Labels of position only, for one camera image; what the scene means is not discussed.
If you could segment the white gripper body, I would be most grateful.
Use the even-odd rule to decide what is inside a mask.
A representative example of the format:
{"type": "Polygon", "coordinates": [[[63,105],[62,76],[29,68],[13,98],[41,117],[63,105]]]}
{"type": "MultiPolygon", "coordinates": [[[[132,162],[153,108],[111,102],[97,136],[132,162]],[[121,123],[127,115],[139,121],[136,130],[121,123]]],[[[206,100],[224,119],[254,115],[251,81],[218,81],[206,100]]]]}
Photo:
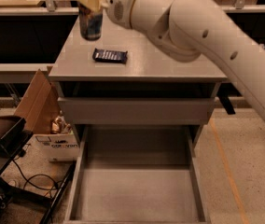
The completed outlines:
{"type": "Polygon", "coordinates": [[[131,13],[135,0],[107,0],[107,17],[115,24],[131,29],[131,13]]]}

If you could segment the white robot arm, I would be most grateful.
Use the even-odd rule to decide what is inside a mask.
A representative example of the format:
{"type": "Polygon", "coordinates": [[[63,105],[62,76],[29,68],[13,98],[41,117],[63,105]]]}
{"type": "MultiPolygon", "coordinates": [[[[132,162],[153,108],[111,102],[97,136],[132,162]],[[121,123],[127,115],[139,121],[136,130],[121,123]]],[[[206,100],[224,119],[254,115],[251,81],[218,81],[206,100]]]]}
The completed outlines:
{"type": "Polygon", "coordinates": [[[213,0],[77,0],[179,62],[206,56],[265,121],[265,49],[213,0]]]}

